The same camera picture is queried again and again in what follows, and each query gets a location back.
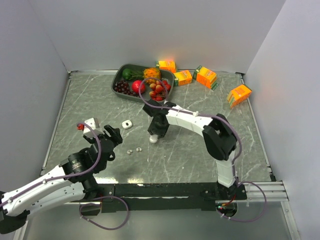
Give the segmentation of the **white square charging case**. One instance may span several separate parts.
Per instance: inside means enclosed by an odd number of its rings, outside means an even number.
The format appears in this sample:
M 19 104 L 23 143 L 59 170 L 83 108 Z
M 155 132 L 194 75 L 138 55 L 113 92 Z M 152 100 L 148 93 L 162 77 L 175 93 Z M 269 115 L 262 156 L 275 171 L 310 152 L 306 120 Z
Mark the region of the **white square charging case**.
M 131 120 L 125 120 L 121 123 L 121 126 L 123 129 L 127 130 L 130 129 L 133 126 L 133 123 Z

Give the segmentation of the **white oval charging case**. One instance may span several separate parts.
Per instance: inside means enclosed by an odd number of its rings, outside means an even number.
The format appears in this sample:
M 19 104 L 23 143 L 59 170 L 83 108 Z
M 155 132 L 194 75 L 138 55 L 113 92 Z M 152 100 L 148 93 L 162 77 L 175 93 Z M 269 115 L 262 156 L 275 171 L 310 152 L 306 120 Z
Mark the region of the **white oval charging case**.
M 159 140 L 159 136 L 157 134 L 152 134 L 149 136 L 149 142 L 152 144 L 156 144 Z

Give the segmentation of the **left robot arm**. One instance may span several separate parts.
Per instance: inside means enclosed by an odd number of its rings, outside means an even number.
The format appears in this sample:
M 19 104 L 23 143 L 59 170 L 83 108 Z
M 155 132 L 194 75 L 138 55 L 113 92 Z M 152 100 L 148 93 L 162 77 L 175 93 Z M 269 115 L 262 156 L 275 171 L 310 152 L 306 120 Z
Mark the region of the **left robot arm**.
M 85 124 L 92 137 L 84 136 L 90 147 L 70 154 L 38 179 L 9 192 L 0 193 L 0 233 L 23 227 L 36 213 L 67 202 L 93 201 L 101 188 L 94 175 L 103 171 L 116 156 L 114 149 L 122 144 L 119 128 L 105 125 L 98 131 Z

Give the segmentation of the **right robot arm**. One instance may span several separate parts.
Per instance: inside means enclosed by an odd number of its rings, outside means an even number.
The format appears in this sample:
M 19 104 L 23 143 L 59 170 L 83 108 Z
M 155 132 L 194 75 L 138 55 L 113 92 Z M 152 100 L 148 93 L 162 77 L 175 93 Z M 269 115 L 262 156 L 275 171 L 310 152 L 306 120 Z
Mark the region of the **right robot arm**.
M 150 143 L 155 144 L 164 138 L 169 126 L 178 126 L 200 135 L 204 139 L 207 152 L 217 165 L 219 195 L 223 199 L 230 199 L 236 193 L 234 162 L 238 140 L 223 115 L 201 115 L 172 102 L 160 104 L 153 99 L 145 102 L 143 110 L 152 118 L 147 130 Z

